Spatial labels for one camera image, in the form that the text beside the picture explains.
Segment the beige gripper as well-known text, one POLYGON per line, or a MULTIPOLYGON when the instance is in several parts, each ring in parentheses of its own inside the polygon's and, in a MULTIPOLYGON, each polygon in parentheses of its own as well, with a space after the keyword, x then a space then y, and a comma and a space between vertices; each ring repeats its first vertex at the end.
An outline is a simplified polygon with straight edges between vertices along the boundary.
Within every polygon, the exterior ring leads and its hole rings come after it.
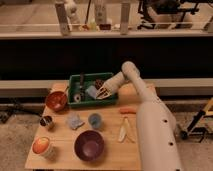
POLYGON ((104 83, 100 89, 97 90, 96 96, 98 100, 103 100, 115 93, 115 89, 111 83, 104 83))

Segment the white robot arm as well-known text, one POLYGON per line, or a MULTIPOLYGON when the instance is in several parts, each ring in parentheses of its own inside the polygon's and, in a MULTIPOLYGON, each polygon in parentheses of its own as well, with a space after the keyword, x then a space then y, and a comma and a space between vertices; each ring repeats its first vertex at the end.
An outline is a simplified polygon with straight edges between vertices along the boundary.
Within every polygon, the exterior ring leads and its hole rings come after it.
POLYGON ((141 100, 136 112, 136 128, 142 170, 184 171, 175 140, 176 119, 165 103, 146 86, 133 62, 124 62, 121 71, 98 89, 96 98, 110 97, 126 81, 133 84, 141 100))

